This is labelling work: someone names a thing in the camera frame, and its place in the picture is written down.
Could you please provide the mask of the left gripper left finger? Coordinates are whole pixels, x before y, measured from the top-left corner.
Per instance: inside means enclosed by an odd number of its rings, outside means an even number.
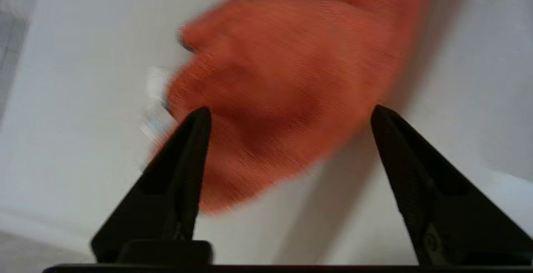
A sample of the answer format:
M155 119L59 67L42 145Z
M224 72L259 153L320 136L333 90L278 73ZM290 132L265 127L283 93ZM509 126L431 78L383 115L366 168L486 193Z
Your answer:
M202 107L171 134L93 237L97 262L212 262L211 244L193 239L211 125Z

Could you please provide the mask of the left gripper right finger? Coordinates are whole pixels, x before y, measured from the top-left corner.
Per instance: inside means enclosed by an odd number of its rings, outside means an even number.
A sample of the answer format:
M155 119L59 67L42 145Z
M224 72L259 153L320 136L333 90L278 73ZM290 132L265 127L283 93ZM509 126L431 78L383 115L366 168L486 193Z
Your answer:
M371 128L420 265L531 265L532 238L395 111Z

